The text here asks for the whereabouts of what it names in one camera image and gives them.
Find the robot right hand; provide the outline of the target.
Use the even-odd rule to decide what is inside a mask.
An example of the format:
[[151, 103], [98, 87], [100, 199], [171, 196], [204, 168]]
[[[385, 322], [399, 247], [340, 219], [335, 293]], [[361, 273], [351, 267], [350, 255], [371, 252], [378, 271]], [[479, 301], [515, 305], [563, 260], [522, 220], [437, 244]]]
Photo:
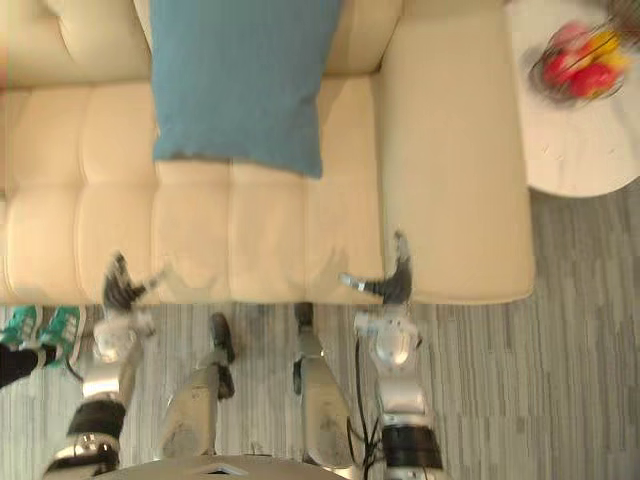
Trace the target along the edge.
[[409, 242], [400, 230], [394, 233], [394, 241], [395, 269], [390, 275], [384, 278], [366, 279], [343, 272], [338, 276], [341, 283], [358, 292], [381, 298], [384, 305], [406, 304], [412, 294], [413, 282]]

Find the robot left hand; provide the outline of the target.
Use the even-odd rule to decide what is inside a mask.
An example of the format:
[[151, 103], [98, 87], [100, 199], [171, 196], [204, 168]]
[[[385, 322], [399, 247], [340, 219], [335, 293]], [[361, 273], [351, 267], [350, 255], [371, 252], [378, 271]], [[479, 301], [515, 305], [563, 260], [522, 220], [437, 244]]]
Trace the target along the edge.
[[145, 280], [135, 282], [129, 273], [125, 256], [116, 251], [105, 272], [102, 289], [102, 306], [106, 312], [130, 312], [146, 294], [156, 289], [167, 276], [162, 268]]

